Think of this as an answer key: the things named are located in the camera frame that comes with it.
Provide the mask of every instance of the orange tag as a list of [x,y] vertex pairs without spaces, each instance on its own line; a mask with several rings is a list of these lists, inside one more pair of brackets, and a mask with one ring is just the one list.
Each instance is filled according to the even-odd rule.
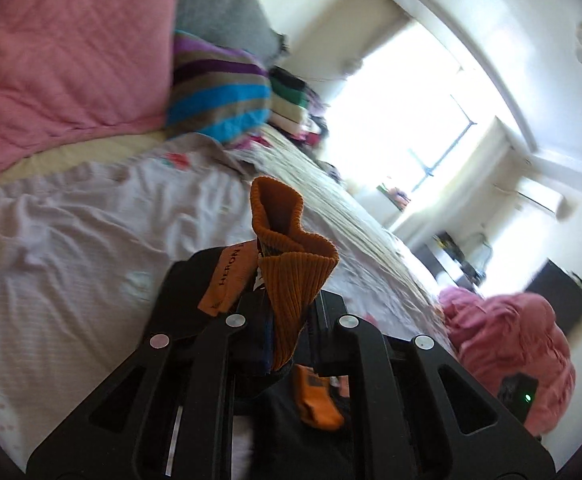
[[256,240],[232,245],[222,251],[209,288],[197,307],[209,316],[228,312],[258,268]]
[[311,368],[293,367],[293,394],[303,423],[318,430],[336,431],[344,417],[329,395],[328,378],[318,377]]

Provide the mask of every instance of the pink fabric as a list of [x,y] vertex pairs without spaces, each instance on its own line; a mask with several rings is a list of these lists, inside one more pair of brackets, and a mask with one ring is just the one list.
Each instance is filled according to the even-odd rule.
[[0,171],[164,124],[176,0],[0,0]]
[[463,288],[443,290],[439,301],[462,366],[494,396],[506,376],[538,379],[524,426],[534,435],[551,431],[570,402],[575,368],[549,302],[527,293],[484,300]]

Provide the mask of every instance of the purple and blue striped pillow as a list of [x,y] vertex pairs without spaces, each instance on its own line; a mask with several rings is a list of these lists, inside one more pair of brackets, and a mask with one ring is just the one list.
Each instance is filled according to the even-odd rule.
[[175,34],[173,55],[167,112],[172,135],[199,132],[230,142],[267,121],[271,85],[254,56],[180,30]]

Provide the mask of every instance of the orange sock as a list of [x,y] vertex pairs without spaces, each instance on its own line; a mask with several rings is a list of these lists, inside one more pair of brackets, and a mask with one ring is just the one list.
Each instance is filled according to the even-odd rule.
[[298,192],[267,176],[251,186],[253,230],[261,257],[258,267],[274,312],[273,370],[293,356],[306,308],[338,264],[338,251],[319,234],[302,229]]
[[318,377],[311,368],[293,367],[293,393],[303,423],[318,430],[335,431],[344,424],[344,417],[329,395],[329,379]]

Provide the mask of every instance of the ceiling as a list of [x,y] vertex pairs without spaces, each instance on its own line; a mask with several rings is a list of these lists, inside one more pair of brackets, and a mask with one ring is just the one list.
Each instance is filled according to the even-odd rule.
[[582,0],[417,0],[420,10],[413,0],[396,1],[443,43],[448,30],[418,14],[432,11],[453,31],[506,101],[520,154],[582,190],[582,65],[575,56]]

